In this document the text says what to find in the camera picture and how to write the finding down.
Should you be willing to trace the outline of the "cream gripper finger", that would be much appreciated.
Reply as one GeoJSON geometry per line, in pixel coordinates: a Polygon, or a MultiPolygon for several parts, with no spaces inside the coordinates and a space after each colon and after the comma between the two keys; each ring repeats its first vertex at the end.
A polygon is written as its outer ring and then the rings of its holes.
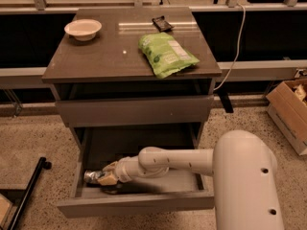
{"type": "Polygon", "coordinates": [[[114,161],[103,168],[104,173],[112,173],[115,171],[118,162],[114,161]]]}
{"type": "Polygon", "coordinates": [[[98,182],[102,186],[112,186],[117,184],[118,178],[113,172],[104,172],[103,175],[98,178],[98,182]]]}

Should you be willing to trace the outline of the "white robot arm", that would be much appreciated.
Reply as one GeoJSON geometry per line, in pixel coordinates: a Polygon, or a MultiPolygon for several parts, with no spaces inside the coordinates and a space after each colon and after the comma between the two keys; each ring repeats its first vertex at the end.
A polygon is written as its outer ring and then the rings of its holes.
{"type": "Polygon", "coordinates": [[[232,130],[213,149],[146,147],[103,168],[98,183],[163,176],[169,169],[213,178],[217,230],[284,230],[274,182],[277,162],[256,135],[232,130]]]}

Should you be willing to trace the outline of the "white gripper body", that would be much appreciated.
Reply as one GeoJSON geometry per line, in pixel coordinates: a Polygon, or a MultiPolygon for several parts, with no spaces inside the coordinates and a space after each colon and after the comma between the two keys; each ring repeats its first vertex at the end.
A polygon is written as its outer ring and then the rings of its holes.
{"type": "Polygon", "coordinates": [[[136,156],[122,158],[116,164],[115,174],[123,183],[132,181],[138,176],[138,172],[139,163],[136,156]]]}

